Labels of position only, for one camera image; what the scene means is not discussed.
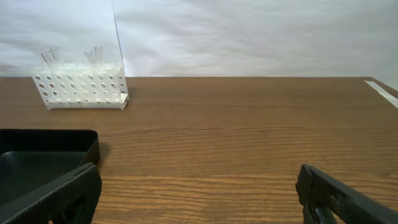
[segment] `white rack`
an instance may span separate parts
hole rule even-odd
[[[57,50],[42,53],[47,65],[31,70],[32,78],[47,109],[53,108],[118,108],[129,100],[124,68],[118,63],[97,63],[102,60],[102,47],[97,58],[86,52],[90,65],[61,63]]]

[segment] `white tape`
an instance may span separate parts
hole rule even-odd
[[[390,101],[390,103],[392,103],[396,108],[398,108],[398,99],[397,98],[393,97],[390,93],[388,93],[385,89],[381,88],[381,86],[379,86],[375,82],[369,82],[369,81],[365,81],[365,82],[367,84],[369,84],[369,86],[374,88],[377,92],[379,92],[380,95],[382,95],[386,100]]]

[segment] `white backdrop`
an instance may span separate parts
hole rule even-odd
[[[0,75],[29,76],[40,52],[103,45],[119,58],[109,0],[0,7]],[[398,75],[396,0],[114,0],[128,76]]]

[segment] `black tray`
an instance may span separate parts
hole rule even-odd
[[[0,208],[99,159],[95,131],[0,129]]]

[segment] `glass tube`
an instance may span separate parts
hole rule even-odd
[[[51,48],[51,54],[52,54],[52,57],[54,58],[55,62],[59,62],[58,49],[59,49],[59,47]]]
[[[89,50],[89,51],[85,52],[85,55],[86,55],[89,63],[91,64],[91,66],[96,66],[97,65],[94,51]]]
[[[54,60],[54,56],[51,54],[51,51],[46,50],[45,52],[42,52],[42,56],[43,56],[45,62],[47,63],[47,65],[49,65],[49,67],[54,66],[55,60]]]
[[[94,51],[95,51],[95,59],[97,64],[103,63],[103,57],[104,57],[103,48],[101,46],[96,46],[94,47]]]

